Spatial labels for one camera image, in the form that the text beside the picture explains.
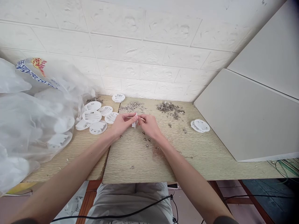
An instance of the black cable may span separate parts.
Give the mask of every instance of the black cable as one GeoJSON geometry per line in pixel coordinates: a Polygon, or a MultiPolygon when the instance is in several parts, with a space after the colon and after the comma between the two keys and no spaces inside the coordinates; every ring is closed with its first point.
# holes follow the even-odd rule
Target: black cable
{"type": "Polygon", "coordinates": [[[247,196],[255,196],[255,197],[269,197],[269,198],[295,198],[295,197],[285,197],[285,196],[275,196],[275,195],[262,195],[262,194],[253,194],[253,195],[235,195],[235,196],[231,196],[231,197],[228,197],[225,199],[228,200],[230,198],[236,198],[236,197],[247,197],[247,196]]]}
{"type": "Polygon", "coordinates": [[[135,215],[137,213],[140,213],[140,212],[148,209],[149,207],[152,207],[152,206],[160,203],[161,201],[163,201],[163,200],[165,200],[167,198],[170,198],[171,200],[173,200],[173,195],[171,194],[170,196],[166,196],[166,197],[162,198],[161,200],[159,200],[159,201],[157,201],[155,203],[150,204],[149,206],[146,206],[146,207],[144,207],[144,208],[142,208],[142,209],[140,209],[138,211],[135,211],[135,212],[127,214],[127,215],[121,215],[121,216],[100,216],[100,217],[92,217],[92,216],[67,216],[67,217],[61,217],[61,218],[54,219],[52,222],[63,220],[63,219],[69,219],[69,218],[86,218],[86,219],[104,219],[104,218],[115,218],[115,219],[118,219],[118,218],[125,218],[125,217],[129,217],[129,216],[135,215]]]}

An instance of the plastic bag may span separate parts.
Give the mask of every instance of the plastic bag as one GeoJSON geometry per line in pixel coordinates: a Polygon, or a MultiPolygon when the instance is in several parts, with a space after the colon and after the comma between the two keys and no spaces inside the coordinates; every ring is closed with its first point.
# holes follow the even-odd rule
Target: plastic bag
{"type": "Polygon", "coordinates": [[[32,88],[0,95],[0,196],[70,142],[83,99],[95,97],[92,83],[66,62],[31,58],[16,68],[32,88]]]}
{"type": "Polygon", "coordinates": [[[21,92],[31,89],[31,84],[16,74],[16,67],[0,58],[0,93],[21,92]]]}

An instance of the white brick wall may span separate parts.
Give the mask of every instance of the white brick wall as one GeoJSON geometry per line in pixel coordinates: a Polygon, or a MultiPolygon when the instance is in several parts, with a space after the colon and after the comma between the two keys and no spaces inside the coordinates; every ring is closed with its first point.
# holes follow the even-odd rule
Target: white brick wall
{"type": "Polygon", "coordinates": [[[0,57],[14,64],[28,57],[66,60],[102,94],[191,102],[281,5],[218,1],[213,8],[185,0],[193,11],[178,13],[186,10],[181,3],[167,12],[150,7],[163,8],[164,0],[149,7],[142,1],[132,7],[130,1],[1,0],[0,57]]]}

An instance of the wood grain table surface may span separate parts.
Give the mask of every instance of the wood grain table surface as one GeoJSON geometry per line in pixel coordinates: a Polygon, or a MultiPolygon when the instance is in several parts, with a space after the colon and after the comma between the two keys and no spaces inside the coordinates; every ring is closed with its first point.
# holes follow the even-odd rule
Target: wood grain table surface
{"type": "MultiPolygon", "coordinates": [[[[114,112],[118,112],[120,103],[115,103],[111,96],[101,96],[103,100],[102,106],[112,106],[114,112]]],[[[58,173],[62,168],[69,164],[74,158],[79,156],[88,146],[93,144],[98,138],[105,135],[93,135],[89,132],[89,128],[78,131],[74,129],[73,138],[71,142],[53,159],[49,162],[40,165],[40,168],[32,172],[27,176],[23,182],[44,182],[58,173]]],[[[99,180],[103,177],[105,162],[107,158],[108,151],[102,156],[99,162],[95,165],[94,169],[89,174],[87,180],[99,180]]]]}
{"type": "MultiPolygon", "coordinates": [[[[179,120],[156,109],[161,100],[126,98],[121,106],[136,100],[144,103],[146,114],[155,115],[161,132],[169,137],[169,142],[186,160],[198,170],[206,180],[237,180],[283,178],[268,162],[237,162],[215,132],[198,133],[190,126],[195,119],[205,120],[192,103],[176,102],[183,107],[185,114],[179,120]]],[[[174,173],[156,142],[142,129],[128,128],[123,137],[110,147],[103,183],[149,183],[175,181],[174,173]]]]}

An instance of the forearm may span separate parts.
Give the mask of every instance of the forearm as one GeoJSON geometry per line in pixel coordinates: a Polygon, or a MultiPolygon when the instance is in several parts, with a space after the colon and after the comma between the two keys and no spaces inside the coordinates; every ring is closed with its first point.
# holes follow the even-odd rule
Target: forearm
{"type": "Polygon", "coordinates": [[[209,183],[174,149],[163,135],[157,136],[156,142],[161,147],[184,193],[206,223],[213,223],[219,216],[233,218],[209,183]]]}
{"type": "Polygon", "coordinates": [[[108,133],[98,139],[34,193],[10,222],[33,218],[38,223],[50,223],[115,140],[116,138],[108,133]]]}

